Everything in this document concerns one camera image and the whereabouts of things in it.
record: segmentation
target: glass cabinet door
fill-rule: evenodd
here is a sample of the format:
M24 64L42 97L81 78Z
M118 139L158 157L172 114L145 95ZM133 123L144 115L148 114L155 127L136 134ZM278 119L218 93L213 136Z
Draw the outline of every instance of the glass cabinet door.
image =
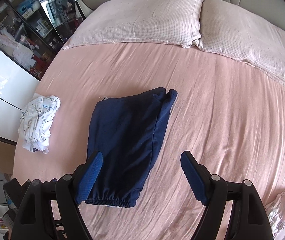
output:
M46 11L41 7L39 0L8 1L28 25L37 31L46 44L49 44L56 52L61 49L63 42L50 22Z
M63 42L38 0L0 1L0 49L40 80Z
M83 19L74 0L39 0L50 22L65 43Z
M38 80L55 56L5 1L0 2L0 49Z

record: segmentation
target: pink bed sheet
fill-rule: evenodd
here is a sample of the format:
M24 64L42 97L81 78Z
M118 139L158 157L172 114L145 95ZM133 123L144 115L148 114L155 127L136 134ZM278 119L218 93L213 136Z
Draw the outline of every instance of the pink bed sheet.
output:
M136 207L80 205L94 239L190 239L203 207L180 168L185 150L225 180L252 180L263 204L285 189L285 88L245 63L151 43L60 51L36 89L61 99L50 151L28 152L19 139L13 176L23 183L72 173L86 160L89 122L102 97L160 86L178 97L157 162ZM227 203L217 239L224 238L230 210ZM276 239L284 237L285 228Z

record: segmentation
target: blue gripper pad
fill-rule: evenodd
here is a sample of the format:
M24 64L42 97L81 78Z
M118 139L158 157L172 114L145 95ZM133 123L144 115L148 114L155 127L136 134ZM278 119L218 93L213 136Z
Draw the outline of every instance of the blue gripper pad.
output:
M78 189L75 196L75 202L77 203L77 205L79 205L82 201L88 198L88 195L98 177L101 167L102 153L98 152L78 184Z
M201 175L197 172L196 165L199 164L196 162L194 157L189 151L185 151L180 156L180 165L185 173L185 176L188 180L188 183L198 201L204 206L207 206L209 199L206 196L206 187Z

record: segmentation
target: elastic waistband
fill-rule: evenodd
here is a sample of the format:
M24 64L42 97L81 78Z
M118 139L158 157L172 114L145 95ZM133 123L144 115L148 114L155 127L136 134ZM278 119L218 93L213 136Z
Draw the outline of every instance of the elastic waistband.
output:
M114 199L87 199L85 203L92 205L100 205L100 206L116 206L116 207L125 207L130 208L136 205L136 201L127 202L122 200L114 200Z

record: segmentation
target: folded clothing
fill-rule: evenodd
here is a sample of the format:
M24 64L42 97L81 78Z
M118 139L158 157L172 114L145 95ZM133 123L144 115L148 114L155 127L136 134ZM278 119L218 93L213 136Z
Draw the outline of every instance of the folded clothing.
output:
M43 97L38 94L35 96L37 98L29 102L21 113L18 133L24 140L22 147L30 152L39 150L47 154L49 129L60 107L60 99L55 96Z
M265 206L274 238L285 227L285 190Z
M96 104L87 157L99 151L103 165L87 204L134 207L160 152L177 92L156 88Z

